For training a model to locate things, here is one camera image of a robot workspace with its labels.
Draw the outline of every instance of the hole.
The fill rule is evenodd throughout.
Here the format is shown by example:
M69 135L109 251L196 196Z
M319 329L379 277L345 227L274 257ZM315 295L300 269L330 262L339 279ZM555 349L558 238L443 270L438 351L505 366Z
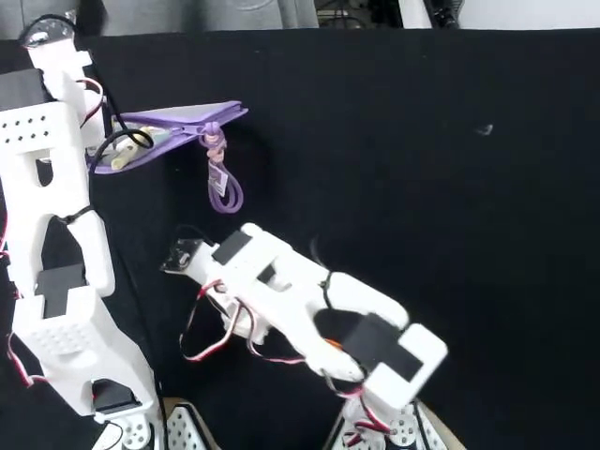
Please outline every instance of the hole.
M48 160L48 162L42 162L39 159L36 159L36 168L37 168L37 180L39 184L44 188L48 186L54 178L53 171L53 163Z

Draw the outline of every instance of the purple cloth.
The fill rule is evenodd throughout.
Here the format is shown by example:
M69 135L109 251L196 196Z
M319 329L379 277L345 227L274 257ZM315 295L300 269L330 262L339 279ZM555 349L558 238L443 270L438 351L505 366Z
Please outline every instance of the purple cloth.
M248 109L243 108L239 101L226 101L210 105L193 105L161 110L128 112L122 114L123 120L143 125L166 128L171 136L155 145L137 159L129 162L120 171L114 170L110 164L98 164L95 173L112 174L130 171L150 162L165 153L198 139L204 133L207 124L216 123L218 127L244 115Z

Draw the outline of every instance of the red and white wire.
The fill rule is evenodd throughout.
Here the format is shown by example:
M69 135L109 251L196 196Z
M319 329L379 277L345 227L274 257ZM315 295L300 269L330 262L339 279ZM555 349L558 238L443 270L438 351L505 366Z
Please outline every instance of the red and white wire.
M215 342L214 344L206 347L204 350L202 350L200 353L197 353L193 356L188 356L183 352L183 349L181 351L181 353L184 355L184 358L186 358L188 361L194 362L194 363L199 363L201 362L204 358L206 358L207 356L210 356L211 354L213 354L214 352L217 352L218 350L220 350L221 348L223 348L225 346L225 344L227 344L227 341L229 341L229 339L232 337L233 334L233 329L235 328L235 325L237 324L237 321L240 317L240 311L241 311L241 307L238 305L237 308L235 309L235 312L233 313L232 316L232 321L229 325L229 328L227 329L227 331L225 332L225 335L218 340L217 342ZM179 336L179 347L181 348L181 343L183 340L183 333Z
M392 429L390 428L389 425L387 425L382 419L380 419L375 412L373 412L365 403L365 399L361 396L360 397L360 404L363 407L363 410L365 410L365 414L368 417L368 420L370 420L373 425L375 425L375 427L377 427L379 429L379 431L381 433L386 433L389 434Z
M83 122L80 125L80 128L82 128L87 123L87 121L90 120L92 117L94 117L94 114L96 114L102 107L102 102L104 101L104 88L102 87L102 84L100 84L93 78L87 78L87 77L81 78L80 80L77 80L76 83L85 83L87 85L92 84L94 87L96 87L97 93L99 96L99 101L98 101L97 105L94 108L92 108L90 111L88 111L87 114L85 115L85 118L83 119Z
M21 380L22 380L23 384L27 388L29 388L29 387L33 386L36 382L47 382L48 380L45 377L42 377L41 375L29 375L27 373L27 369L25 368L23 361L21 361L19 356L17 356L17 354L12 350L11 341L12 341L13 336L14 336L13 332L11 332L8 335L7 356L8 356L8 359L10 359L14 363L15 368L17 368L17 370L19 371L19 375L21 376Z
M297 358L269 358L269 357L261 354L258 350L256 350L256 348L254 347L254 342L252 342L252 335L254 334L254 328L256 326L256 316L254 314L254 311L250 307L248 307L242 300L237 298L237 301L239 302L241 308L247 312L247 315L250 318L250 331L249 331L249 333L247 335L247 339L246 339L246 346L247 346L247 349L250 351L250 353L264 359L265 361L269 361L271 363L280 363L280 364L287 364L287 365L293 366L295 364L300 364L300 363L305 362L305 358L303 356L300 356Z
M8 228L8 211L4 215L4 224L2 225L2 237L0 237L0 259L8 256L8 251L4 250L7 246L7 228Z
M340 398L346 398L346 399L359 398L364 392L364 388L363 388L362 384L354 387L354 389L351 389L348 392L340 391L339 389L337 389L334 386L333 380L325 371L322 372L322 377L325 378L327 387L329 389L331 389Z
M196 307L198 306L198 302L203 297L206 296L206 294L208 293L208 291L210 291L213 288L216 288L217 286L220 286L221 284L222 284L221 280L220 279L216 279L215 281L212 281L212 282L207 283L204 286L202 286L202 288L198 291L198 295L196 296L196 303L194 304L194 308L191 310L191 312L189 313L189 317L187 318L186 328L179 335L179 348L181 349L181 354L183 354L184 358L186 358L188 361L192 361L194 363L198 363L198 362L202 361L207 356L209 356L209 355L213 354L214 352L220 350L227 343L227 341L232 337L233 329L235 328L235 325L237 324L237 321L239 320L239 316L240 316L240 312L241 312L241 308L239 306L236 308L235 312L233 313L233 316L232 316L229 328L225 332L225 335L219 341L217 341L214 344L208 346L207 348L205 348L204 350L202 350L201 352L199 352L199 353L197 353L197 354L195 354L193 356L186 355L184 353L184 351L183 351L184 336L188 332L189 327L191 326L191 323L194 320L194 316L196 314Z

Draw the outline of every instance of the black wire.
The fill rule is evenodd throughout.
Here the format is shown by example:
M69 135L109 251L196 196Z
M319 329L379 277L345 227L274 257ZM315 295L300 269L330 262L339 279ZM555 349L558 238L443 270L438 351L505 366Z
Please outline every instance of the black wire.
M419 426L419 432L421 433L421 437L423 438L423 444L425 445L425 450L431 450L428 441L428 435L425 432L425 427L423 427L423 419L421 418L421 413L419 412L418 401L414 400L412 402L412 406L414 407L414 415L416 416L416 423Z
M346 18L346 9L345 9L345 3L346 0L339 0L337 2L337 9L339 9L339 12L341 12L341 18L342 20L344 20ZM344 21L344 28L348 28L348 23L346 21Z
M198 234L206 244L208 244L211 247L215 244L215 242L212 239L210 239L206 235L206 233L203 232L200 228L198 228L194 225L189 225L187 223L181 223L175 227L175 231L173 232L173 236L174 236L173 241L175 241L177 239L178 234L181 230L192 230L193 232Z
M92 60L92 69L94 70L94 76L96 77L97 82L100 83L100 85L104 88L104 94L106 95L106 100L108 102L109 109L111 110L112 115L114 115L114 118L118 122L119 126L121 126L121 129L129 129L125 121L123 120L123 117L121 117L121 111L119 110L116 101L114 100L113 94L111 93L108 84L105 83L104 78L100 74L98 64L96 64L96 61L94 60L94 57L91 53L90 59ZM131 137L131 140L143 148L152 147L152 145L148 145L147 142L138 141L137 139L135 139L135 137Z
M331 287L331 276L334 275L333 271L329 270L327 266L321 261L319 258L319 252L317 251L317 242L319 240L319 236L315 236L310 240L310 244L308 244L308 248L310 250L310 256L312 260L321 266L323 269L327 270L327 277L324 281L322 281L319 286L322 289L322 299L325 301L325 304L329 309L333 309L334 307L331 305L331 299L329 298L329 288Z
M98 164L102 160L102 155L104 155L104 152L106 151L106 149L109 148L109 145L111 143L113 143L115 140L119 139L122 136L129 136L129 138L131 138L131 136L134 134L138 134L138 135L142 136L144 139L146 139L147 140L146 145L149 144L150 147L152 147L154 145L154 141L152 140L152 138L150 137L150 135L148 133L141 131L140 129L126 128L126 129L119 129L118 131L115 131L108 138L106 138L104 140L104 142L101 143L100 146L97 148L96 153L92 157L92 161L90 162L90 167L88 169L89 176L90 176L89 188L88 188L90 202L92 201L92 197L93 197L92 196L92 186L94 185L92 183L92 175L94 175L94 173L96 173L96 168L98 167Z
M96 153L94 154L94 158L92 159L92 162L90 164L89 167L89 174L90 174L90 184L89 184L89 197L90 197L90 203L92 203L93 201L93 197L92 197L92 175L94 174L96 167L98 166L98 163L100 162L100 159L102 158L102 154L104 153L104 151L106 151L106 149L108 148L108 146L117 138L121 137L121 136L131 136L131 134L139 134L140 136L142 136L143 138L145 138L146 140L148 140L149 143L154 144L154 142L152 141L152 138L147 134L144 133L143 131L139 130L139 129L121 129L119 131L115 131L113 134L111 134L98 148ZM106 227L106 233L109 237L112 237L112 233L111 233L111 229L110 229L110 224L109 222L102 218L102 220L104 221L104 225ZM164 433L164 446L165 446L165 450L169 450L169 436L168 436L168 430L167 430L167 412L165 409L165 403L164 403L164 399L163 399L163 394L162 394L162 386L160 385L160 382L158 381L158 375L156 374L156 367L157 367L157 358L156 358L156 354L154 351L154 345L152 342L152 338L150 335L150 329L148 326L148 323L146 321L145 315L143 314L143 308L142 308L142 300L140 299L140 295L139 295L139 291L138 291L138 286L137 283L135 282L135 278L133 277L131 271L129 270L129 267L125 261L125 258L123 257L123 254L121 253L121 250L119 249L119 246L116 245L116 243L114 242L114 239L112 240L112 248L114 249L114 254L117 257L117 260L119 260L119 263L121 264L121 266L123 267L123 272L125 273L125 277L127 279L127 284L129 286L129 291L131 293L131 296L133 297L133 300L135 302L136 305L136 309L138 310L138 316L140 317L140 322L142 323L142 330L143 333L145 335L146 341L148 342L148 353L149 353L149 358L148 358L148 365L155 371L154 373L154 385L155 385L155 389L157 391L157 397L158 397L158 405L160 407L160 413L162 415L162 427L163 427L163 433Z
M111 450L114 447L116 447L116 445L121 442L121 440L123 439L123 435L125 434L123 427L121 427L119 424L115 424L114 422L109 422L109 425L115 425L116 427L119 427L121 429L121 434L119 435L119 439L117 439L113 445L111 445L110 447L106 447L104 450Z
M368 28L367 24L363 21L361 21L360 19L358 19L357 17L354 16L344 16L344 17L333 17L331 19L325 19L324 21L321 22L321 25L326 25L328 23L334 23L336 21L344 21L344 23L346 23L347 21L355 21L356 23L358 23L361 28Z
M321 6L317 7L318 11L321 11L327 7L332 6L334 3L336 3L338 0L329 0L328 2L323 3Z
M71 19L69 19L65 16L61 16L59 14L43 14L24 27L24 29L21 31L21 33L19 34L19 37L17 39L19 44L21 44L22 46L26 46L25 38L27 38L27 35L29 35L31 30L33 30L34 26L36 26L38 23L40 23L42 21L48 21L50 19L52 19L54 21L59 21L59 22L65 23L71 28L71 30L73 30L73 33L77 32L77 25Z
M117 259L119 260L121 266L123 267L123 272L125 272L127 284L129 285L129 291L135 302L136 309L138 309L138 316L140 316L142 330L145 335L146 341L148 342L147 348L148 348L148 353L149 353L148 355L150 356L150 358L148 358L149 365L155 371L154 377L153 377L154 378L154 386L157 391L158 405L160 407L160 414L162 415L163 441L164 441L164 445L165 445L165 450L169 450L169 436L168 436L169 432L167 430L168 417L167 417L167 411L165 409L165 402L163 399L162 386L160 385L160 382L158 381L157 358L156 358L156 353L154 350L155 346L152 341L152 337L150 335L150 327L148 326L148 322L146 320L145 314L143 313L142 300L140 299L140 295L138 294L139 291L138 291L137 283L135 282L135 278L133 277L131 271L129 270L129 267L125 261L125 258L123 258L123 254L119 250L119 247L117 245L113 245L113 248L114 248L114 253L115 253Z

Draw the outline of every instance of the purple strap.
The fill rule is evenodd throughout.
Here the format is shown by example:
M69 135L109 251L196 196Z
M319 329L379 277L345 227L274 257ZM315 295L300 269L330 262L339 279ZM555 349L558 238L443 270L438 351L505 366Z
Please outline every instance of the purple strap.
M244 191L240 186L239 182L227 170L225 164L223 164L223 152L227 146L227 140L225 139L225 133L221 129L218 122L209 122L205 125L204 130L199 138L200 144L208 149L208 164L209 174L210 166L214 166L217 169L223 171L228 176L226 197L227 202L218 194L217 189L211 184L210 179L208 182L208 199L213 205L213 208L218 213L222 214L234 214L237 213L242 204L244 204Z

